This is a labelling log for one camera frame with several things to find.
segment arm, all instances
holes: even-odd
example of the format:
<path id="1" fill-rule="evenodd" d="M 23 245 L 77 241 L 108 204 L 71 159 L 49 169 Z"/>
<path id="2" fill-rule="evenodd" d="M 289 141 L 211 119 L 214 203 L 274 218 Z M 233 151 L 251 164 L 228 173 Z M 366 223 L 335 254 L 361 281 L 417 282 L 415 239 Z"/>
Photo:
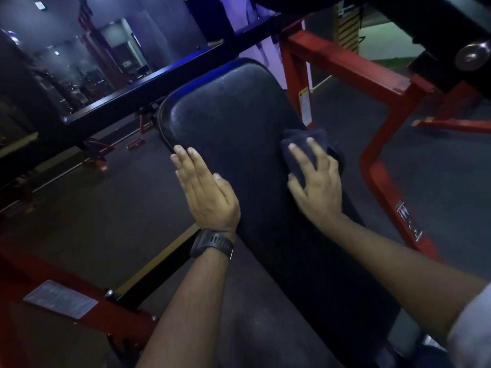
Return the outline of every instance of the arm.
<path id="1" fill-rule="evenodd" d="M 174 148 L 171 159 L 200 228 L 220 231 L 234 241 L 239 202 L 230 184 L 212 175 L 192 148 Z M 215 364 L 227 256 L 208 248 L 189 269 L 159 321 L 137 368 L 211 368 Z"/>
<path id="2" fill-rule="evenodd" d="M 337 161 L 313 139 L 308 141 L 317 157 L 317 170 L 298 147 L 290 145 L 306 181 L 304 189 L 294 176 L 288 181 L 300 210 L 364 266 L 424 330 L 445 345 L 457 317 L 488 282 L 433 261 L 344 216 Z"/>

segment fingernail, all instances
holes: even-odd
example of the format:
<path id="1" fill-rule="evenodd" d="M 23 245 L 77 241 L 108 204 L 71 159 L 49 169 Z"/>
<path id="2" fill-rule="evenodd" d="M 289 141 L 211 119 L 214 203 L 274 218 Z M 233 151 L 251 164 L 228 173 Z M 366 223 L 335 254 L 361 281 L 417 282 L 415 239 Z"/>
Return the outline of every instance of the fingernail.
<path id="1" fill-rule="evenodd" d="M 181 154 L 183 155 L 184 154 L 184 148 L 180 145 L 176 145 L 174 146 L 174 151 L 177 153 L 177 154 Z"/>

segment person's left arm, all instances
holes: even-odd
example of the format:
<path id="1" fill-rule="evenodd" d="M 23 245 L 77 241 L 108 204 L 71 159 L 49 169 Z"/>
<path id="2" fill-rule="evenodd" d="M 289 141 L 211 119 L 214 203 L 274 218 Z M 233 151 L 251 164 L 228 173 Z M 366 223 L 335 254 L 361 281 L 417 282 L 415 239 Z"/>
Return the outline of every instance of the person's left arm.
<path id="1" fill-rule="evenodd" d="M 171 159 L 189 209 L 200 228 L 235 239 L 239 202 L 230 184 L 212 175 L 193 148 L 174 148 Z M 207 248 L 189 269 L 159 321 L 137 368 L 215 367 L 221 302 L 229 258 Z"/>

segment white sleeve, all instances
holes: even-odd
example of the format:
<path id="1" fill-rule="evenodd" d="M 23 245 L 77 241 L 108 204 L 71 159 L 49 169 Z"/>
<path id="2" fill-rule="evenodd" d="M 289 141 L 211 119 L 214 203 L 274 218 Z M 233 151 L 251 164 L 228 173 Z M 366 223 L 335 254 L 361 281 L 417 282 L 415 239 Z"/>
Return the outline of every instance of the white sleeve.
<path id="1" fill-rule="evenodd" d="M 491 367 L 491 284 L 463 309 L 447 343 L 457 368 Z"/>

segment instruction label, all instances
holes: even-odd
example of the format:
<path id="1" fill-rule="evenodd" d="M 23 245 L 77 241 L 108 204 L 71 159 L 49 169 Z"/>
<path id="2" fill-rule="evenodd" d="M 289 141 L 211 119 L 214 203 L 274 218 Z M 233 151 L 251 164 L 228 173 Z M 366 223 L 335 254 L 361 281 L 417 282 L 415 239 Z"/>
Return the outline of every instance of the instruction label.
<path id="1" fill-rule="evenodd" d="M 411 217 L 408 209 L 406 208 L 402 200 L 397 203 L 396 210 L 401 216 L 402 220 L 406 223 L 408 228 L 411 230 L 412 234 L 414 235 L 414 239 L 416 241 L 419 241 L 421 239 L 421 236 L 423 236 L 423 231 L 418 227 L 414 218 Z"/>
<path id="2" fill-rule="evenodd" d="M 312 122 L 312 111 L 310 110 L 310 91 L 308 87 L 302 89 L 302 91 L 298 93 L 298 99 L 300 100 L 302 122 L 305 126 L 308 126 Z"/>
<path id="3" fill-rule="evenodd" d="M 46 280 L 46 282 L 25 296 L 23 301 L 77 320 L 98 304 L 95 299 L 58 284 L 53 280 Z"/>

